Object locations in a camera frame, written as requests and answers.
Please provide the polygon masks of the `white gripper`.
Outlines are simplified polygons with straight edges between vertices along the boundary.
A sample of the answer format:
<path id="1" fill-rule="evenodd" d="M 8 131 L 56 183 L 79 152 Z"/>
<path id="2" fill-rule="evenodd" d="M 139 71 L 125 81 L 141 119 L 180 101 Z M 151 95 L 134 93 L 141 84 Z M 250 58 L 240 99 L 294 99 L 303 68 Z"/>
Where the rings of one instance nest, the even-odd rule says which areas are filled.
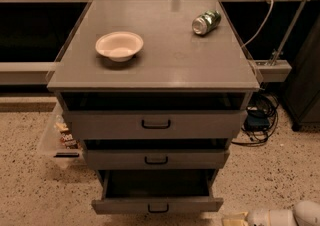
<path id="1" fill-rule="evenodd" d="M 224 215 L 223 226 L 298 226 L 291 210 L 256 209 Z"/>

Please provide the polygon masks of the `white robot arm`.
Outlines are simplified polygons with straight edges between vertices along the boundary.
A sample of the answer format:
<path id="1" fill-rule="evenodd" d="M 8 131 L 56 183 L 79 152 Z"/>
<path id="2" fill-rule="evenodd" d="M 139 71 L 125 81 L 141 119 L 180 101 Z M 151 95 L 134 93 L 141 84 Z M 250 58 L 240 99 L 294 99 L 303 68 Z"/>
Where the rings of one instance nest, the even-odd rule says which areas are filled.
<path id="1" fill-rule="evenodd" d="M 226 215 L 222 226 L 320 226 L 320 204 L 300 201 L 293 209 L 255 209 Z"/>

